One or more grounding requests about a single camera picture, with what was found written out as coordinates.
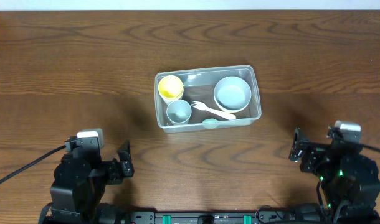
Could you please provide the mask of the grey plastic cup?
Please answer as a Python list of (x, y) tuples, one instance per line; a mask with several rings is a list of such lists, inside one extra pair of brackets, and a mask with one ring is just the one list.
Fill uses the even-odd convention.
[(187, 101), (176, 100), (167, 106), (166, 115), (173, 125), (188, 124), (192, 115), (192, 108)]

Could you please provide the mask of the yellow plastic cup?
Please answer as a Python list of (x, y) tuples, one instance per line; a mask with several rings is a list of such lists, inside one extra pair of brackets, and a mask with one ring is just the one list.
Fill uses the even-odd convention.
[(158, 93), (167, 105), (180, 100), (184, 93), (183, 82), (177, 76), (165, 76), (158, 83)]

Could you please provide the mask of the white plastic bowl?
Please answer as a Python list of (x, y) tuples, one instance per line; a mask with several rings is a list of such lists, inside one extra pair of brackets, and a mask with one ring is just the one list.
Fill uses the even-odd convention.
[(226, 113), (231, 113), (231, 114), (243, 111), (249, 105), (249, 103), (248, 103), (248, 104), (244, 105), (243, 107), (240, 107), (238, 109), (232, 110), (232, 109), (228, 109), (228, 108), (223, 107), (217, 99), (214, 99), (214, 101), (215, 101), (215, 103), (216, 103), (216, 105), (218, 106), (219, 109), (221, 109), (222, 111), (224, 111)]

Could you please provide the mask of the pink plastic fork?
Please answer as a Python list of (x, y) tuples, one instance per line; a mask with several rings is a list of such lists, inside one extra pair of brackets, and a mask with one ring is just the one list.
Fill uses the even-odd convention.
[(235, 119), (237, 119), (234, 114), (226, 113), (224, 111), (215, 110), (213, 108), (208, 107), (205, 103), (200, 102), (200, 101), (192, 101), (191, 102), (191, 106), (194, 107), (194, 108), (196, 108), (196, 109), (198, 109), (198, 110), (207, 111), (207, 112), (210, 112), (212, 114), (218, 115), (221, 118), (224, 118), (224, 119), (227, 119), (227, 120), (235, 120)]

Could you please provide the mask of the grey plastic bowl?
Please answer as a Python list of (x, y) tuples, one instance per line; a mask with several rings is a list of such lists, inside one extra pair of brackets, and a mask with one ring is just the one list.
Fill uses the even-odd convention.
[(239, 77), (225, 77), (215, 85), (213, 97), (223, 107), (234, 110), (250, 103), (252, 90), (249, 84)]

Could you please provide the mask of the mint green plastic spoon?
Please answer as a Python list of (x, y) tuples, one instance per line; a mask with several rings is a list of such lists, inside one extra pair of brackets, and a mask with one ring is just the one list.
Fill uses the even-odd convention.
[(214, 118), (209, 118), (209, 119), (205, 119), (203, 122), (202, 122), (202, 125), (206, 128), (206, 129), (216, 129), (218, 126), (221, 125), (221, 122), (214, 119)]

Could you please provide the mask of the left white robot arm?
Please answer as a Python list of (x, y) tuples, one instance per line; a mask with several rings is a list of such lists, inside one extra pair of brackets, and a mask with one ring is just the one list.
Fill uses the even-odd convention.
[(40, 224), (130, 222), (124, 209), (100, 202), (107, 185), (120, 185), (133, 177), (130, 142), (125, 141), (117, 150), (119, 158), (110, 161), (102, 160), (99, 143), (96, 137), (65, 142), (68, 153), (54, 171), (52, 202), (42, 209)]

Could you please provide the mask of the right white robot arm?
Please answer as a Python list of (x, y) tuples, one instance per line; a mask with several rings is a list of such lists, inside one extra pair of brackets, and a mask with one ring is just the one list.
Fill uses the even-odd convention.
[(328, 223), (380, 223), (375, 211), (380, 193), (376, 162), (361, 154), (361, 126), (337, 121), (328, 128), (330, 144), (311, 142), (295, 128), (289, 159), (300, 163), (300, 171), (319, 178), (328, 208), (318, 196), (321, 219)]

